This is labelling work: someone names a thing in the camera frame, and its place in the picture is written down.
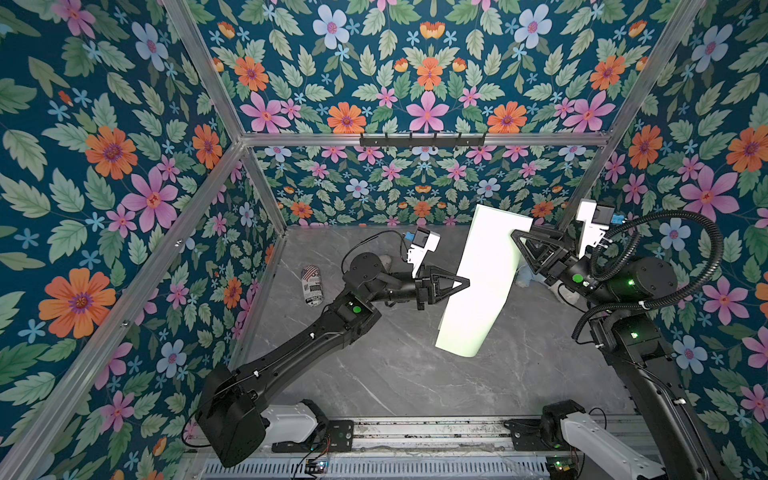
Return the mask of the light green rectangular paper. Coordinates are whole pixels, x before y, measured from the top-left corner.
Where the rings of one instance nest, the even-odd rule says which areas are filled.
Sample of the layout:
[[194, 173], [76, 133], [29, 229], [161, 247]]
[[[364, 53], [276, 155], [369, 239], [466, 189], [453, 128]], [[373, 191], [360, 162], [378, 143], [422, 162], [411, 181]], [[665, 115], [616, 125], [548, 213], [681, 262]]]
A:
[[457, 275], [469, 286], [448, 298], [435, 346], [451, 354], [477, 355], [506, 304], [522, 260], [512, 239], [533, 219], [488, 206], [475, 208]]

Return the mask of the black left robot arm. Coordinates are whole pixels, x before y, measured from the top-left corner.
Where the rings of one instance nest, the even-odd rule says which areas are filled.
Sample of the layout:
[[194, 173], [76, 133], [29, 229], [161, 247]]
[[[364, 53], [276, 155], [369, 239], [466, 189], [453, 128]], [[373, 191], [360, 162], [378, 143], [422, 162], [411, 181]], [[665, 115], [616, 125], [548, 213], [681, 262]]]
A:
[[274, 425], [265, 411], [275, 396], [325, 357], [366, 335], [388, 306], [414, 301], [419, 310], [471, 285], [465, 277], [424, 265], [415, 274], [386, 271], [374, 253], [361, 253], [343, 275], [344, 288], [320, 316], [269, 353], [233, 370], [217, 365], [205, 378], [193, 418], [221, 464], [233, 467], [260, 447]]

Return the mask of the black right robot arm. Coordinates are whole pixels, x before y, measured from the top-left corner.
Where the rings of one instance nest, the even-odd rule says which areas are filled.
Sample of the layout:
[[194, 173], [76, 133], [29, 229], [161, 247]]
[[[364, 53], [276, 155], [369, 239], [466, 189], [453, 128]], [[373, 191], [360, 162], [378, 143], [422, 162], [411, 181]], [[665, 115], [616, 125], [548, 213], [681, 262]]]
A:
[[[640, 225], [658, 219], [687, 218], [712, 242], [698, 277], [679, 287], [670, 263], [639, 257]], [[644, 460], [596, 426], [582, 407], [562, 401], [545, 407], [540, 432], [551, 446], [566, 444], [605, 472], [625, 479], [731, 479], [706, 427], [686, 397], [680, 372], [703, 357], [692, 347], [672, 344], [651, 318], [701, 289], [720, 265], [724, 240], [717, 225], [701, 214], [662, 211], [602, 231], [591, 254], [576, 252], [564, 233], [535, 226], [510, 235], [523, 258], [549, 285], [560, 283], [589, 306], [571, 334], [588, 329], [594, 346], [618, 378], [642, 416], [660, 462]]]

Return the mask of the white teddy bear blue hoodie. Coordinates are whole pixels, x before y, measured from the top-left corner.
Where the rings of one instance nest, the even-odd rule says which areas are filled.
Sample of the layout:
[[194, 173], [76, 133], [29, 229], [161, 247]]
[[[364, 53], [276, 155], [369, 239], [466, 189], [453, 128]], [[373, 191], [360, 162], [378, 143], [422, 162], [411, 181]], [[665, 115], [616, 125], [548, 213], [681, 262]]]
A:
[[560, 281], [548, 285], [541, 274], [534, 274], [528, 264], [523, 263], [517, 270], [515, 284], [521, 288], [527, 288], [531, 283], [538, 283], [546, 287], [562, 304], [577, 307], [580, 296], [567, 290]]

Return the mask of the striped drink can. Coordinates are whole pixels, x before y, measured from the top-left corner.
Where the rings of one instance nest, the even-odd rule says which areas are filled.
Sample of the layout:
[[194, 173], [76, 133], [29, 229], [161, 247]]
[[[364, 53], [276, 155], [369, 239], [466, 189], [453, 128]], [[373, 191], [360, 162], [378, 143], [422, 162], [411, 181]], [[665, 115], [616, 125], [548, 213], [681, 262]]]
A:
[[324, 302], [321, 271], [315, 265], [307, 265], [301, 270], [302, 293], [305, 303], [311, 307]]

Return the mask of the right circuit board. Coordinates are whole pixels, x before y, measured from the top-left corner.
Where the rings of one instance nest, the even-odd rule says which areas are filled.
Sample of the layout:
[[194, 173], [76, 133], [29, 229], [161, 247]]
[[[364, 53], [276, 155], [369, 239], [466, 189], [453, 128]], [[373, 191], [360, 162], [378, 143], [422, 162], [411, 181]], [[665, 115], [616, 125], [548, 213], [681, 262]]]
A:
[[547, 457], [546, 469], [551, 480], [573, 480], [578, 474], [578, 468], [572, 460], [560, 457]]

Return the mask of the circuit board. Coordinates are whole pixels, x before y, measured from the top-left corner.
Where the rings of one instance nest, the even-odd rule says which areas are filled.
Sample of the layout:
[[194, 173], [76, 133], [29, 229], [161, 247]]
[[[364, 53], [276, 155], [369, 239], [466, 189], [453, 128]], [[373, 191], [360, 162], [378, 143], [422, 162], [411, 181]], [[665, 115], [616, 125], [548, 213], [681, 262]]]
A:
[[578, 474], [578, 468], [572, 460], [560, 457], [547, 457], [546, 469], [551, 480], [573, 480]]
[[304, 466], [304, 474], [309, 476], [324, 475], [328, 472], [328, 465], [326, 459], [308, 460]]

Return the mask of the left circuit board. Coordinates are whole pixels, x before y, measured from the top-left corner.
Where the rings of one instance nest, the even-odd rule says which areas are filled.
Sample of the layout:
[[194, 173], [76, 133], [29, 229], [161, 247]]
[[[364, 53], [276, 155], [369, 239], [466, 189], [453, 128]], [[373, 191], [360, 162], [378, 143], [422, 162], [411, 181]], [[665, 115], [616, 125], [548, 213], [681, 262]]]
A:
[[328, 472], [328, 465], [326, 459], [308, 460], [304, 466], [304, 474], [309, 476], [324, 475]]

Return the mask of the aluminium front rail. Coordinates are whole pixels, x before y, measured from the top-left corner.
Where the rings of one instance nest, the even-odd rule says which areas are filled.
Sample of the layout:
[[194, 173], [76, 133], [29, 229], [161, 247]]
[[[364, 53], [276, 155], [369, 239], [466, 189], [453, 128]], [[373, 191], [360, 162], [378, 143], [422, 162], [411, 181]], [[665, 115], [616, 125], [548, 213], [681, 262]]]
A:
[[301, 442], [321, 422], [352, 420], [355, 423], [352, 451], [364, 449], [458, 450], [489, 448], [491, 450], [515, 448], [503, 421], [513, 419], [550, 420], [560, 427], [571, 450], [589, 456], [603, 453], [655, 452], [645, 422], [639, 416], [597, 415], [572, 413], [556, 421], [542, 417], [465, 416], [465, 417], [359, 417], [329, 419], [314, 413], [301, 404], [287, 413], [267, 412], [267, 420], [274, 425], [267, 429], [265, 442], [256, 449], [267, 448], [279, 442]]

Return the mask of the black hook rail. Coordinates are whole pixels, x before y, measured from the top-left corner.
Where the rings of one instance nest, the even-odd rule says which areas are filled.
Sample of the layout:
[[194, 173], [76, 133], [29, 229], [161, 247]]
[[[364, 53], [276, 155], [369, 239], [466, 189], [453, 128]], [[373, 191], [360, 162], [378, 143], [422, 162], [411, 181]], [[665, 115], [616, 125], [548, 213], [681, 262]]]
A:
[[410, 147], [437, 147], [444, 149], [453, 149], [458, 147], [478, 147], [483, 146], [486, 141], [485, 134], [365, 134], [358, 137], [358, 144], [361, 147], [392, 147], [392, 148], [410, 148]]

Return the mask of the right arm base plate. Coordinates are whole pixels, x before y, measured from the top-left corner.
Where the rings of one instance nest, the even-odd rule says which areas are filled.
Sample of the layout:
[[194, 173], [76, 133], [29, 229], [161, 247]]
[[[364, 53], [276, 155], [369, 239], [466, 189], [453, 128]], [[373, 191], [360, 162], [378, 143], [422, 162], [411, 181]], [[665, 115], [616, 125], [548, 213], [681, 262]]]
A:
[[537, 419], [507, 419], [503, 426], [509, 435], [516, 451], [570, 451], [573, 445], [568, 443], [560, 427], [550, 420]]

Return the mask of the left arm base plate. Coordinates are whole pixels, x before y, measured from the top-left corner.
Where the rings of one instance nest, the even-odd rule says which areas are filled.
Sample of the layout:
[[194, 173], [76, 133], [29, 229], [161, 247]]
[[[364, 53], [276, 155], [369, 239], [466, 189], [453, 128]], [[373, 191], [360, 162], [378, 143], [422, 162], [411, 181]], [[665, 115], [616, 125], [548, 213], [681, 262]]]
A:
[[270, 447], [272, 453], [308, 453], [311, 448], [320, 453], [350, 452], [355, 423], [352, 420], [321, 422], [306, 440], [279, 442]]

